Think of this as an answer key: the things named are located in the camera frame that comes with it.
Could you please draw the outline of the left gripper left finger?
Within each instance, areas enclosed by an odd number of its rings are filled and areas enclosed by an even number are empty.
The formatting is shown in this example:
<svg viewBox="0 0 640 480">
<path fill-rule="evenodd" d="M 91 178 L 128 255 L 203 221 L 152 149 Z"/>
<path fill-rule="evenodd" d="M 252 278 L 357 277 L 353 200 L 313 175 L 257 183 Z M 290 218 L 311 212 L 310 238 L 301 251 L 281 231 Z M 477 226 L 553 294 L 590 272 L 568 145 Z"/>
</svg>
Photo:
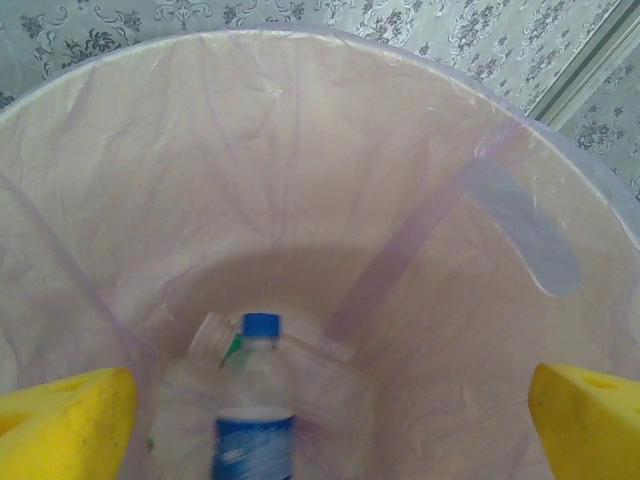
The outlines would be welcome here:
<svg viewBox="0 0 640 480">
<path fill-rule="evenodd" d="M 131 438 L 132 372 L 103 368 L 1 396 L 3 479 L 114 479 Z"/>
</svg>

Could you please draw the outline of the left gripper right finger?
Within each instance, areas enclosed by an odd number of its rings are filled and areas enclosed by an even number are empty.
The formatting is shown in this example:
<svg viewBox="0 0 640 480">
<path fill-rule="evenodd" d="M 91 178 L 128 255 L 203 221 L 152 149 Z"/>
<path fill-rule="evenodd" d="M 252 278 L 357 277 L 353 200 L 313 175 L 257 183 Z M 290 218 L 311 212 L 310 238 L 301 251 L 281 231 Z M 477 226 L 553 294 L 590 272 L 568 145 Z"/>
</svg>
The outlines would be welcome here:
<svg viewBox="0 0 640 480">
<path fill-rule="evenodd" d="M 528 408 L 556 479 L 639 478 L 637 381 L 541 363 Z"/>
</svg>

